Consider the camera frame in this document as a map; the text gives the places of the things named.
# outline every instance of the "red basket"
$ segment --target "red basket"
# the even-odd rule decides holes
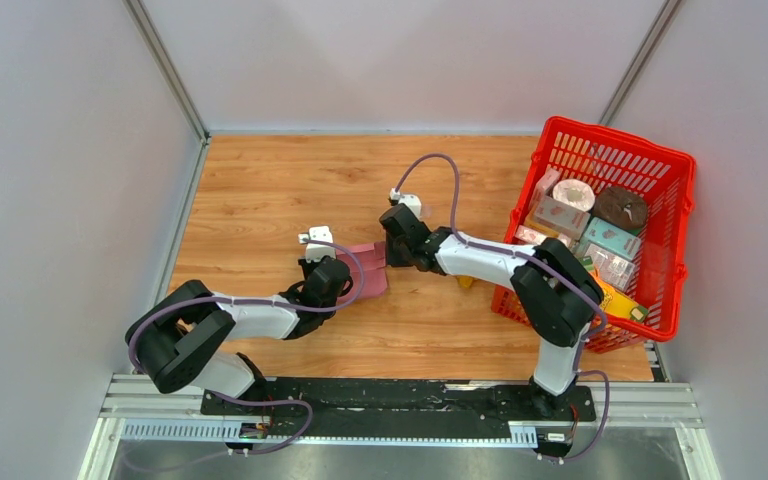
[[[608,315],[607,328],[592,337],[587,348],[604,353],[646,339],[671,340],[678,331],[681,287],[687,277],[683,260],[687,217],[693,210],[693,157],[612,128],[552,117],[531,161],[511,211],[507,243],[515,243],[514,233],[528,214],[534,184],[549,166],[561,172],[561,179],[587,182],[597,194],[619,185],[641,195],[649,205],[649,220],[639,235],[643,247],[634,259],[637,268],[627,290],[649,308],[649,316],[636,323]],[[491,308],[529,325],[516,294],[506,288],[496,287]]]

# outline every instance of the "white wall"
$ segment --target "white wall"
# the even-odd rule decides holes
[[[596,121],[662,0],[146,0],[212,130]]]
[[[0,478],[75,478],[197,142],[122,2],[0,0]]]
[[[768,478],[768,4],[685,3],[615,126],[696,157],[665,361],[693,384],[723,478]]]

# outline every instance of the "white bracket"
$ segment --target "white bracket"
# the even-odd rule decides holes
[[[319,240],[320,242],[334,243],[334,236],[331,235],[331,229],[327,225],[321,227],[312,227],[307,233],[299,234],[299,243],[307,245],[305,247],[305,260],[308,262],[318,262],[323,257],[337,258],[337,251],[334,247],[326,245],[314,245],[307,243],[308,240]]]
[[[417,195],[397,192],[395,188],[391,188],[390,200],[407,205],[416,218],[422,220],[422,202]]]

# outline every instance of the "wooden floor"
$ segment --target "wooden floor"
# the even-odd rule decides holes
[[[458,226],[501,240],[536,147],[534,137],[214,137],[172,279],[201,279],[240,296],[285,290],[301,280],[297,234],[328,225],[336,242],[383,240],[378,217],[405,168],[422,154],[452,155],[461,170]],[[429,160],[402,188],[432,206],[433,229],[448,224],[452,172]],[[226,342],[267,375],[428,379],[528,379],[538,337],[490,311],[493,287],[463,290],[451,277],[388,269],[389,291],[338,312],[291,341]],[[596,355],[582,368],[612,380],[652,380],[642,345]]]

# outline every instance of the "robotic arm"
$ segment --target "robotic arm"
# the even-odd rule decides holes
[[[328,227],[312,228],[300,235],[299,241],[305,243],[311,238],[332,240]],[[307,335],[334,316],[334,311],[286,306],[334,307],[353,286],[349,267],[336,259],[333,247],[308,243],[299,264],[304,280],[265,298],[237,297],[232,301],[211,292],[199,280],[190,280],[137,320],[128,329],[125,342],[130,345],[138,329],[149,322],[137,339],[136,357],[160,393],[195,385],[230,397],[260,400],[256,398],[258,389],[252,387],[265,379],[244,355],[220,352],[222,342],[251,337],[289,340]],[[181,302],[193,305],[158,316]]]
[[[535,406],[550,416],[563,405],[574,385],[579,343],[590,328],[594,312],[577,294],[556,279],[547,278],[542,269],[516,256],[516,252],[545,262],[596,304],[602,301],[602,289],[557,239],[549,238],[539,246],[500,244],[463,233],[458,234],[459,239],[451,228],[439,227],[432,232],[420,221],[421,204],[416,195],[393,191],[390,203],[390,209],[379,219],[386,232],[388,263],[412,265],[440,275],[467,275],[516,293],[541,337],[537,368],[530,383],[535,389]]]

